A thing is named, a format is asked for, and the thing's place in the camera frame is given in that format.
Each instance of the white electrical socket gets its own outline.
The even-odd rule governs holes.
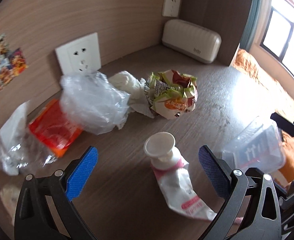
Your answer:
[[[93,33],[56,48],[64,75],[88,73],[101,68],[98,34]]]
[[[178,17],[180,0],[164,0],[162,16]]]

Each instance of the clear plastic bag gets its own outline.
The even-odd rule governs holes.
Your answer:
[[[60,81],[63,94],[61,110],[69,120],[93,134],[107,133],[126,120],[127,92],[114,88],[106,75],[96,71],[82,75],[64,75]]]
[[[35,174],[56,160],[53,153],[26,128],[28,103],[20,105],[0,129],[0,170],[10,176]]]

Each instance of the crumpled paper wrapper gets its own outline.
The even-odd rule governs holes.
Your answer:
[[[197,78],[175,70],[151,73],[144,92],[155,115],[176,119],[195,109]]]
[[[15,225],[15,214],[18,203],[20,189],[15,185],[7,184],[0,191],[1,201],[11,217],[11,224]]]

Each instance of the red package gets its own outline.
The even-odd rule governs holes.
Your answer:
[[[29,123],[29,130],[57,157],[62,157],[82,132],[66,118],[57,99],[50,101],[39,116]]]

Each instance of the curtain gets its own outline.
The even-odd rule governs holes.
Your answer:
[[[253,0],[247,23],[240,39],[240,48],[249,52],[257,30],[261,0]]]

